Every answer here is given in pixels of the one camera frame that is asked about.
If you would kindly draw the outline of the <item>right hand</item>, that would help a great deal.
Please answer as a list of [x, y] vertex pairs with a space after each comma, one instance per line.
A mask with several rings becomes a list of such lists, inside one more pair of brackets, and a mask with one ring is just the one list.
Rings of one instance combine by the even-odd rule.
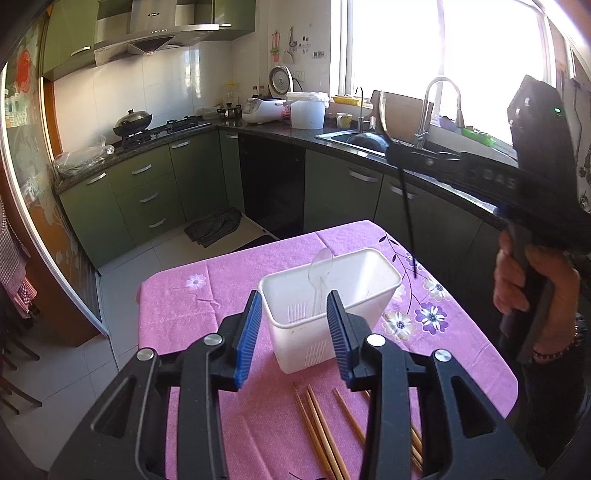
[[[523, 291], [526, 274], [512, 258], [511, 236], [502, 231], [498, 241], [500, 250], [494, 271], [494, 305], [503, 314], [513, 310], [527, 312], [530, 304]], [[558, 250], [528, 245], [526, 256], [530, 265], [554, 285], [547, 320], [534, 345], [536, 360], [544, 363], [564, 352], [575, 340], [580, 275]]]

